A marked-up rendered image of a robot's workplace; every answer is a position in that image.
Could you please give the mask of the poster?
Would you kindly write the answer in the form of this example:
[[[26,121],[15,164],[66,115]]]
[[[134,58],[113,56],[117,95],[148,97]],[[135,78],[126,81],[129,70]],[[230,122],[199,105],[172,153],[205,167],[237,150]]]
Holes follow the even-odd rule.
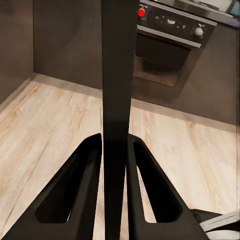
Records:
[[[140,0],[101,0],[105,240],[120,240]]]

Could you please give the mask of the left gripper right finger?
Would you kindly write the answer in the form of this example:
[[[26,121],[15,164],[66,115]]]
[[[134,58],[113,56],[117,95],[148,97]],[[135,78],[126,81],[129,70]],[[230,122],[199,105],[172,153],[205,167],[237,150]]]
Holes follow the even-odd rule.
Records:
[[[137,167],[156,223],[145,220]],[[210,240],[145,142],[130,133],[126,186],[129,240]]]

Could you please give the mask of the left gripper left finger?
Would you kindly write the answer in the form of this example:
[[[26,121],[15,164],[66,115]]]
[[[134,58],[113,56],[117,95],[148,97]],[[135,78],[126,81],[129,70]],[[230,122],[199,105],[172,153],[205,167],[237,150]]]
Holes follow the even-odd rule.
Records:
[[[93,240],[102,151],[86,138],[1,240]]]

